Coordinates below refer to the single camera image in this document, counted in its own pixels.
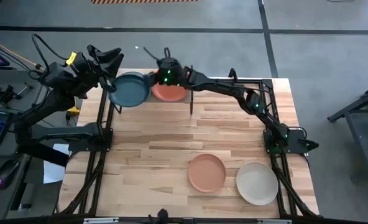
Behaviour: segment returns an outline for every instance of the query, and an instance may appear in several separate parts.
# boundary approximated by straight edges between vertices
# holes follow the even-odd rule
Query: wooden table
[[[298,126],[288,79],[272,81],[280,121]],[[101,93],[101,88],[88,92],[78,125],[96,121]],[[271,164],[262,142],[265,126],[257,117],[243,112],[234,98],[209,91],[195,92],[192,116],[189,103],[144,103],[123,108],[122,114],[114,113],[113,121],[113,146],[107,153],[97,216],[146,217],[150,213],[156,216],[165,208],[171,217],[279,217],[276,200],[266,206],[255,206],[237,191],[236,173],[242,165],[249,161]],[[202,153],[218,156],[226,166],[226,181],[219,192],[201,193],[188,180],[190,161]],[[60,209],[82,187],[88,156],[88,152],[80,152],[67,165]],[[306,161],[289,154],[288,165],[293,188],[318,213]],[[285,189],[283,199],[289,212]]]

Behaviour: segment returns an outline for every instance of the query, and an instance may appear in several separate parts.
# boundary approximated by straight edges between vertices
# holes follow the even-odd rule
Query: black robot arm
[[[285,178],[279,168],[275,154],[280,153],[306,153],[319,145],[306,139],[302,130],[290,129],[287,125],[279,123],[266,109],[261,97],[263,90],[255,90],[244,85],[238,85],[230,80],[213,80],[192,68],[182,67],[177,59],[170,57],[170,51],[165,49],[165,58],[157,59],[159,67],[156,73],[148,74],[150,85],[178,85],[187,90],[209,90],[234,97],[239,106],[248,114],[256,115],[267,127],[263,132],[266,151],[272,158],[272,170],[277,178],[288,190],[304,216],[316,217],[308,209],[290,182]]]
[[[93,87],[98,87],[98,83],[109,92],[116,91],[110,79],[116,77],[124,57],[121,49],[101,52],[92,45],[87,49],[94,60],[86,59],[82,52],[72,52],[64,65],[54,62],[45,72],[39,74],[38,80],[46,86],[47,92],[41,103],[14,118],[14,132],[18,145],[36,144],[44,139],[91,139],[101,135],[102,127],[98,123],[72,128],[33,126],[54,112],[72,108],[75,105],[75,97],[86,99],[86,93]],[[66,66],[70,66],[75,74],[66,71]]]

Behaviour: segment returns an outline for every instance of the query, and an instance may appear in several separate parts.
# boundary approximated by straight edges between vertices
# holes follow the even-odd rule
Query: black cable
[[[40,72],[38,72],[38,71],[36,71],[36,70],[29,70],[28,71],[28,76],[29,76],[29,78],[31,78],[31,79],[33,79],[33,80],[37,80],[37,81],[39,81],[39,79],[40,79],[40,76],[39,77],[33,77],[32,75],[30,75],[30,73],[31,72],[34,72],[34,73],[36,73],[36,74],[40,74]]]
[[[168,47],[165,47],[165,49],[163,50],[163,52],[165,53],[165,57],[170,57],[170,50]]]
[[[1,106],[1,107],[0,107],[0,109],[1,109],[1,108],[5,108],[5,109],[7,109],[7,110],[14,110],[14,111],[22,112],[21,110],[17,110],[17,109],[11,108],[11,107],[9,107],[9,106],[7,106],[7,105],[3,105],[3,106]]]
[[[246,86],[235,86],[236,88],[243,88],[243,89],[246,89],[246,90],[253,90],[253,91],[259,91],[259,92],[264,92],[264,93],[268,93],[270,94],[269,91],[267,90],[260,90],[260,89],[255,89],[255,88],[249,88],[249,87],[246,87]]]
[[[9,54],[9,53],[7,53],[5,50],[3,50],[1,47],[0,47],[0,51],[1,52],[3,52],[3,53],[1,53],[0,52],[0,54],[2,55],[2,56],[5,56],[6,58],[8,58],[11,62],[13,62],[13,63],[15,63],[15,64],[17,64],[17,65],[19,65],[19,66],[21,66],[24,70],[29,70],[29,67],[26,65],[26,64],[24,64],[23,62],[21,62],[19,59],[17,59],[15,56],[13,56],[13,55],[11,55],[11,54]]]
[[[61,184],[58,188],[58,192],[57,192],[57,201],[55,202],[55,206],[54,206],[54,210],[53,213],[60,213],[60,209],[58,208],[58,201],[60,200],[60,191],[61,191],[61,186],[62,186],[62,181]]]
[[[151,54],[151,52],[149,52],[146,47],[143,47],[143,49],[145,50],[145,52],[147,52],[147,54],[149,54],[153,59],[155,60],[160,60],[159,58],[155,57],[154,55]]]
[[[45,122],[46,124],[50,125],[51,127],[55,127],[54,125],[50,124],[49,122],[47,122],[47,121],[45,121],[43,119],[41,121]]]
[[[69,161],[69,159],[71,159],[76,153],[78,153],[79,151],[75,151],[75,152],[72,152],[71,153],[71,155],[70,155],[70,157],[68,158],[68,161]]]
[[[337,0],[337,1],[333,1],[333,0],[327,0],[329,2],[353,2],[354,0]]]
[[[56,51],[54,51],[47,43],[46,43],[46,41],[44,41],[43,40],[43,38],[41,38],[39,35],[37,35],[37,34],[32,34],[32,40],[34,40],[34,37],[36,37],[36,38],[38,38],[40,41],[41,41],[41,43],[43,43],[44,44],[44,46],[46,46],[55,56],[57,56],[57,57],[59,57],[60,59],[62,59],[62,60],[68,60],[69,58],[66,58],[66,57],[62,57],[61,55],[59,55],[59,54],[57,54],[57,52]]]
[[[310,168],[310,162],[308,161],[307,157],[302,153],[300,153],[299,155],[302,156],[306,160],[308,168]]]
[[[34,46],[36,48],[37,53],[39,54],[40,58],[42,59],[43,63],[46,66],[46,69],[44,71],[44,75],[48,75],[48,72],[50,71],[50,67],[48,66],[48,63],[46,61],[46,58],[43,56],[42,51],[40,50],[39,46],[37,45],[37,42],[35,40],[35,38],[37,38],[38,35],[37,34],[32,34],[32,42],[34,43]]]
[[[46,98],[47,98],[47,96],[48,96],[48,94],[49,94],[49,92],[50,92],[50,88],[49,87],[47,87],[47,86],[44,86],[44,87],[46,87],[47,89],[46,89],[46,93],[45,93],[45,95],[43,96],[43,99],[42,99],[42,101],[38,104],[38,105],[36,105],[36,109],[39,109],[45,102],[46,102]]]
[[[306,129],[305,128],[303,128],[303,127],[299,127],[299,126],[297,126],[297,127],[288,127],[288,128],[297,128],[297,129],[300,129],[300,130],[302,130],[303,132],[304,132],[304,138],[307,138],[307,131],[306,131]]]
[[[267,104],[267,106],[265,106],[265,110],[271,105],[271,102],[269,104]]]
[[[75,126],[78,126],[78,123],[75,121],[75,116],[70,116],[70,118],[75,122]]]
[[[5,54],[3,54],[2,52],[0,52],[0,54],[2,55],[2,56],[4,56],[4,57],[6,57],[7,59],[9,59],[12,63],[14,63],[14,64],[16,64],[16,65],[18,65],[18,66],[20,66],[21,68],[23,68],[24,70],[29,70],[29,67],[27,66],[27,65],[25,65],[24,63],[22,63],[20,60],[18,60],[18,59],[16,59],[16,58],[14,58],[13,56],[11,56],[11,55],[5,55]]]

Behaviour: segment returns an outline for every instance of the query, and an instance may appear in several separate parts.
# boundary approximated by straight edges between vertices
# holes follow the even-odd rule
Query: concrete floor
[[[270,29],[368,29],[368,0],[265,0],[264,4]],[[113,5],[92,5],[90,0],[3,1],[0,24],[262,28],[257,0]],[[63,55],[85,51],[88,44],[100,50],[121,47],[126,55],[122,68],[156,67],[136,46],[146,46],[155,55],[170,47],[174,57],[209,76],[225,77],[234,67],[240,77],[271,77],[263,34],[38,33]],[[0,31],[0,43],[39,62],[30,35]],[[299,122],[309,138],[320,144],[309,158],[320,213],[368,222],[368,183],[355,184],[349,179],[366,168],[364,157],[345,120],[336,124],[326,120],[368,89],[368,35],[271,35],[271,39],[278,75],[290,79]],[[45,56],[49,62],[57,59],[46,51]],[[55,198],[44,198],[34,206],[47,207],[51,213],[54,203]],[[41,211],[27,215],[47,213],[47,209]]]

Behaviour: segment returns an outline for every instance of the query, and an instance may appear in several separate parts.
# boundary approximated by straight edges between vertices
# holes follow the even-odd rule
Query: orange striped tape
[[[91,0],[93,4],[194,2],[198,0]]]

